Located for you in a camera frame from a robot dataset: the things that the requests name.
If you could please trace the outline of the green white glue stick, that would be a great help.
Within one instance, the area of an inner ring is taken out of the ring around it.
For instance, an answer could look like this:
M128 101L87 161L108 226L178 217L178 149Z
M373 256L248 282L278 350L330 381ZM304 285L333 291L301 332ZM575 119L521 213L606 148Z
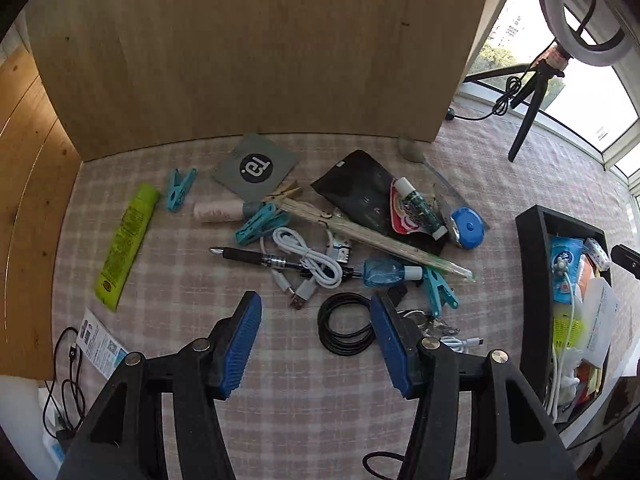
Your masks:
M394 182L394 189L398 194L402 208L416 226L424 229L434 240L440 240L447 234L444 222L439 220L407 178L397 179Z

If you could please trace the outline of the yellow plastic shuttlecock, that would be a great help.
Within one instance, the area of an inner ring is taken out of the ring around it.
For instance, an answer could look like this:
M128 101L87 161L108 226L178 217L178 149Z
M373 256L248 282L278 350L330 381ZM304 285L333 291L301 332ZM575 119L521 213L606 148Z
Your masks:
M567 316L553 319L553 345L556 351L564 348L580 348L585 323L580 318L574 318L573 322Z

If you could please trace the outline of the blue wet wipes packet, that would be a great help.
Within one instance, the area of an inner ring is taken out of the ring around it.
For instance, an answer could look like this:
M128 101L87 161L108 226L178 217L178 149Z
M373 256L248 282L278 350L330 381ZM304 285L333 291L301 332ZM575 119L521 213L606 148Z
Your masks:
M578 270L582 245L580 238L550 237L550 270L553 299L561 304L570 304L578 283Z

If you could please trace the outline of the white paper receipt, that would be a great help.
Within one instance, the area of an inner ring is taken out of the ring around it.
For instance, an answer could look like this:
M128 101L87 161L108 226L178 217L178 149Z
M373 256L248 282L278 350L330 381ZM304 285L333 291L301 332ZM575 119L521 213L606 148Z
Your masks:
M605 278L592 278L582 302L582 359L602 368L610 348L618 310L617 297Z

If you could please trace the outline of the white leaflet card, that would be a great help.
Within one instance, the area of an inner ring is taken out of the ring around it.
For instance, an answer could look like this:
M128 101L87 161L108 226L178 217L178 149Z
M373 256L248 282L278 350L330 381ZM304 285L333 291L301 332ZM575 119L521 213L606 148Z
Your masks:
M111 377L128 354L122 344L89 309L84 312L76 336L76 344L91 365L106 379Z

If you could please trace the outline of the black storage tray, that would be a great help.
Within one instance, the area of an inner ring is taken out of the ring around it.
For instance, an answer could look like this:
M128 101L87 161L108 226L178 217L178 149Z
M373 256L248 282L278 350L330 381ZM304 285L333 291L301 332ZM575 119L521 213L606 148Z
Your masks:
M524 327L520 370L540 400L552 378L552 278L549 259L553 235L584 240L607 248L605 232L562 212L535 205L515 218L521 249Z

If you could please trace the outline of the blue tape measure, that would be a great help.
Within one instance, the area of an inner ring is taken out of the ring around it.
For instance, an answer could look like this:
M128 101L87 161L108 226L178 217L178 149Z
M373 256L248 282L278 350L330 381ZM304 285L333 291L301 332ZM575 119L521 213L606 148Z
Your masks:
M478 213L469 207L459 207L450 214L454 227L454 240L467 250L475 249L483 243L485 225Z

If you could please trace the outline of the teal clothespin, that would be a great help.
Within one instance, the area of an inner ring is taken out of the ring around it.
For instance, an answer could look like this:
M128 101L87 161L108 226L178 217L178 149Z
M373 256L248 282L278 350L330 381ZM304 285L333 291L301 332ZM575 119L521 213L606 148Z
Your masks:
M171 171L166 200L166 208L170 212L180 210L197 176L198 170L195 168L191 168L185 174L182 174L178 168Z
M459 307L459 300L445 279L428 266L423 268L422 289L434 318L442 316L442 309L445 306L454 310Z
M290 221L291 215L288 212L279 209L273 203L265 203L234 233L235 243L247 246L271 234L275 229L288 226Z

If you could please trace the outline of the pink checked tablecloth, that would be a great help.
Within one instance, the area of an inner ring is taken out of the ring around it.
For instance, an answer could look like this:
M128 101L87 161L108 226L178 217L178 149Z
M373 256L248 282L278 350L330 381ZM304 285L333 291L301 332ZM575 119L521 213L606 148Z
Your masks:
M557 136L529 133L514 160L506 153L516 125L506 118L447 122L424 145L431 165L488 221L479 248L447 246L444 257L475 274L455 280L460 306L445 320L485 350L521 354L523 283L515 219L544 206L601 229L609 245L637 243L634 199L616 174ZM319 289L300 309L267 270L210 253L232 243L230 224L206 226L196 203L225 200L212 176L232 138L147 148L86 162L68 204L53 286L53 328L78 325L93 312L130 351L175 352L207 335L247 289L262 296L262 324L240 388L218 408L233 468L241 479L361 479L362 456L402 452L416 411L390 383L378 346L344 358L320 344ZM183 208L158 205L116 311L94 286L130 198L143 183L164 190L171 170L198 173Z

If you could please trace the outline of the yellow-green tube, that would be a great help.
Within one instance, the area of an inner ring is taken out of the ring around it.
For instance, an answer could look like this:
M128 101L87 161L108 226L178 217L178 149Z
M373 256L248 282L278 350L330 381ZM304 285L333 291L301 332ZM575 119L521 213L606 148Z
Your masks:
M117 310L134 258L159 199L160 192L154 186L142 183L119 221L96 280L96 298L111 311Z

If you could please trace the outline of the blue small spray bottle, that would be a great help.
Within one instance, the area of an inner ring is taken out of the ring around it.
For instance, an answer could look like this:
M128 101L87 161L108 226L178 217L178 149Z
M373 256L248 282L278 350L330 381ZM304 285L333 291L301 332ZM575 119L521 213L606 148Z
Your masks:
M392 287L403 282L420 282L423 269L392 258L369 258L363 263L362 281L367 287Z

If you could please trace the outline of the red white coffee sachet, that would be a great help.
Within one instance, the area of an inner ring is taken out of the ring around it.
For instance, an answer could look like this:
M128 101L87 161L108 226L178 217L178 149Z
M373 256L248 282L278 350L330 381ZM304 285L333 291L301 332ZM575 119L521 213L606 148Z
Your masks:
M393 230L400 235L428 234L430 232L411 219L402 206L399 193L393 185L390 187L390 222L392 222Z

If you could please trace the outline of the black gel pen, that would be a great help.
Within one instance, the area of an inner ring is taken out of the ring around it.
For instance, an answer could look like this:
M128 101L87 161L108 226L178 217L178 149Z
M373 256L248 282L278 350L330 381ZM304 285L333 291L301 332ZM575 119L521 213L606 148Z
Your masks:
M311 278L311 272L306 266L296 261L291 261L276 255L264 254L263 252L253 252L252 250L245 250L232 247L209 247L209 252L214 256L221 256L221 258L254 264L254 266L265 266L273 270L294 270L297 271L303 278ZM362 278L362 273L350 266L344 266L340 263L340 267L343 271L343 281L349 281L352 278ZM320 266L323 272L326 272L326 276L334 278L334 273L327 266Z

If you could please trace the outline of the metal spoon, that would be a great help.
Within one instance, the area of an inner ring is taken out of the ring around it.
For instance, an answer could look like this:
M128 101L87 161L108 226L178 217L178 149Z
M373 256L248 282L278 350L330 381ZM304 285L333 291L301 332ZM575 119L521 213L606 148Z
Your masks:
M444 222L444 225L451 235L454 236L454 227L452 226L450 214L459 207L474 208L471 207L469 202L452 183L430 163L418 142L408 136L400 136L397 140L397 147L399 154L401 154L405 160L422 166L427 172L428 177L431 179L432 186L432 208L439 218L442 219L442 222ZM482 216L480 214L478 215L484 222L486 232L486 223Z

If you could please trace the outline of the pink small bottle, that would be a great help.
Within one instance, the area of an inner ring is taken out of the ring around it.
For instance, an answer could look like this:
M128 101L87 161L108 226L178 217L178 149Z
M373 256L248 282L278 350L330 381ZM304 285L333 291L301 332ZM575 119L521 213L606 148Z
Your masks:
M213 200L196 203L193 215L202 223L229 223L246 221L257 214L264 202L243 202L242 200Z

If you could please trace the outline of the chopsticks in paper sleeve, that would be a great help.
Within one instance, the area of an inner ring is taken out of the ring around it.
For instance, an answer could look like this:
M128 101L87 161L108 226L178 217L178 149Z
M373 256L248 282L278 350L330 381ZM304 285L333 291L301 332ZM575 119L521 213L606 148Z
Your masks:
M356 240L356 242L365 244L381 252L387 252L390 255L406 259L421 266L428 266L440 273L460 276L460 278L464 278L472 283L476 281L476 276L471 270L459 266L457 263L440 258L430 252L424 252L424 250L400 242L399 240L393 240L388 236L366 228L365 226L360 226L336 214L329 214L315 206L299 203L297 200L288 197L276 198L273 203L289 214L294 214L294 216L299 219L311 223L318 223L320 226L324 226L336 234L344 235L350 240Z

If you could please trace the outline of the black foil pouch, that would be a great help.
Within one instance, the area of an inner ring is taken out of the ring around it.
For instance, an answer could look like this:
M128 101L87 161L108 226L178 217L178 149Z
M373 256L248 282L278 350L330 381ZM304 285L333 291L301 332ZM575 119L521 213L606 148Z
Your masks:
M439 256L447 237L434 240L430 234L399 234L393 229L390 209L393 180L371 155L356 150L312 182L311 187L352 222Z

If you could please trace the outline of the wooden clothespin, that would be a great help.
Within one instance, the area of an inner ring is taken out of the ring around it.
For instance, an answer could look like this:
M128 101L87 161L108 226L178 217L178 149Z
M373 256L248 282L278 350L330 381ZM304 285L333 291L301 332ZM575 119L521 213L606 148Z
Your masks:
M303 192L303 189L294 180L288 184L281 184L274 192L266 195L262 200L264 202L280 203L285 198L295 198Z

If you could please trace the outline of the grey round-logo sachet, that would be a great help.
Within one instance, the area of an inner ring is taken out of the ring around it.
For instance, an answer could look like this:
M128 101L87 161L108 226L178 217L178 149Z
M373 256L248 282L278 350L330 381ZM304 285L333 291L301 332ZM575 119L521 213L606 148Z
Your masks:
M244 202L258 202L278 188L298 160L287 148L249 133L215 168L213 178Z

